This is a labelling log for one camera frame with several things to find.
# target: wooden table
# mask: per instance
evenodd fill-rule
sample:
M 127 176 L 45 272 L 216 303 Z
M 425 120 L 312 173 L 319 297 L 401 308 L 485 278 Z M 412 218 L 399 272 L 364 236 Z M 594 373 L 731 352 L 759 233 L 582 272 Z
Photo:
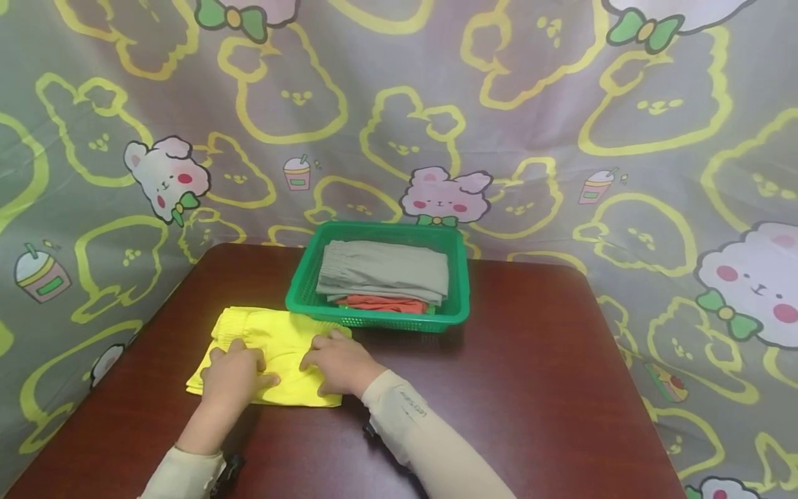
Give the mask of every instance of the wooden table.
M 301 250 L 211 249 L 23 474 L 9 499 L 136 497 L 200 401 L 184 391 L 227 306 L 284 310 Z M 683 492 L 585 278 L 472 261 L 472 310 L 444 337 L 359 331 L 518 497 L 673 499 Z M 341 408 L 251 406 L 232 497 L 423 496 Z

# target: basket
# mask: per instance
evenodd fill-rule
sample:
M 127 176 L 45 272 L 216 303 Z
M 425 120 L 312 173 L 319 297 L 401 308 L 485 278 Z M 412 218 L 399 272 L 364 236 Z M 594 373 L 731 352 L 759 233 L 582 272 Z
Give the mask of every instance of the basket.
M 448 257 L 448 297 L 434 315 L 339 308 L 316 293 L 324 247 L 333 240 L 376 241 L 429 248 Z M 348 327 L 384 327 L 425 333 L 442 333 L 466 320 L 470 312 L 468 263 L 463 236 L 447 227 L 369 222 L 327 222 L 316 229 L 299 262 L 286 296 L 286 308 L 313 319 Z

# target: patterned backdrop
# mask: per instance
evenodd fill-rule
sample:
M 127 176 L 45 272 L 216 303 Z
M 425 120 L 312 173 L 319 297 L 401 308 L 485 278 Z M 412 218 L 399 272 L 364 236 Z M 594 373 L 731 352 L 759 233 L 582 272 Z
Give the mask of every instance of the patterned backdrop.
M 376 220 L 578 268 L 688 496 L 794 497 L 797 19 L 0 0 L 0 491 L 208 248 Z

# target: arm sleeve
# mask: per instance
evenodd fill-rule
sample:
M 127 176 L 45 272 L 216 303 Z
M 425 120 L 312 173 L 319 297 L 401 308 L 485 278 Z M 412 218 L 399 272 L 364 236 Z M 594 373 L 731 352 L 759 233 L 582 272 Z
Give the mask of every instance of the arm sleeve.
M 221 453 L 196 456 L 172 447 L 140 499 L 206 499 L 224 466 Z
M 371 426 L 432 499 L 515 497 L 490 465 L 392 371 L 371 383 L 363 403 L 371 412 Z

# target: cartoon drink cup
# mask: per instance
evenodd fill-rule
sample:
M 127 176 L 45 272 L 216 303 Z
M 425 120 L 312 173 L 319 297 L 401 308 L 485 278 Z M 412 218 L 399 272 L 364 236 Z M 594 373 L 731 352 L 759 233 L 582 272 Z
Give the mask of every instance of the cartoon drink cup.
M 306 191 L 310 188 L 310 163 L 307 161 L 307 154 L 286 161 L 282 171 L 286 174 L 290 190 Z
M 66 291 L 72 283 L 64 268 L 52 256 L 36 251 L 32 244 L 27 243 L 25 248 L 28 251 L 17 259 L 17 285 L 39 303 Z
M 585 184 L 582 186 L 582 194 L 579 195 L 579 204 L 598 203 L 601 196 L 604 195 L 604 192 L 606 192 L 615 181 L 614 174 L 617 171 L 617 168 L 602 170 L 601 172 L 594 173 L 589 179 L 585 180 Z

